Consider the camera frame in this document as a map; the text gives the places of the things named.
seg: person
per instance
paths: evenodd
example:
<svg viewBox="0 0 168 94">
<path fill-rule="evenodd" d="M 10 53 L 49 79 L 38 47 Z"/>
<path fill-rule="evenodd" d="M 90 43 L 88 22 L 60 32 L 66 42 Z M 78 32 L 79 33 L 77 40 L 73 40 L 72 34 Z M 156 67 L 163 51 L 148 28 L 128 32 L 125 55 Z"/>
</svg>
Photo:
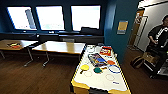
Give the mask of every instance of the person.
<svg viewBox="0 0 168 94">
<path fill-rule="evenodd" d="M 154 27 L 149 33 L 148 38 L 150 39 L 150 43 L 147 46 L 146 52 L 150 51 L 150 48 L 164 48 L 166 45 L 166 41 L 168 39 L 168 15 L 166 15 L 162 24 Z"/>
</svg>

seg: bag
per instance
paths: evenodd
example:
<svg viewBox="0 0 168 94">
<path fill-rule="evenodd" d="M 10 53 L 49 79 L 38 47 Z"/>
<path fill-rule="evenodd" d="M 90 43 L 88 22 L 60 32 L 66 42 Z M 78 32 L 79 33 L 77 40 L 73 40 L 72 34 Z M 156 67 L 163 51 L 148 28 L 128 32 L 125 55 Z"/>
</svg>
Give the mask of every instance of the bag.
<svg viewBox="0 0 168 94">
<path fill-rule="evenodd" d="M 141 56 L 137 56 L 130 62 L 130 65 L 133 68 L 139 68 L 143 63 L 144 63 L 144 59 Z"/>
</svg>

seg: orange object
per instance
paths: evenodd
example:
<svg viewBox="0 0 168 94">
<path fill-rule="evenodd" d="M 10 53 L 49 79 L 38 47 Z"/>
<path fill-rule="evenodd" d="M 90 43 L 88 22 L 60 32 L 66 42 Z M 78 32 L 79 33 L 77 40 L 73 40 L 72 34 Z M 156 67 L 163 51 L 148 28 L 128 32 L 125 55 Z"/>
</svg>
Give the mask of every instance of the orange object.
<svg viewBox="0 0 168 94">
<path fill-rule="evenodd" d="M 111 47 L 102 47 L 100 54 L 101 55 L 107 55 L 107 56 L 111 56 Z"/>
<path fill-rule="evenodd" d="M 115 64 L 115 62 L 111 61 L 111 60 L 108 60 L 107 63 L 110 64 L 110 65 L 114 65 Z"/>
</svg>

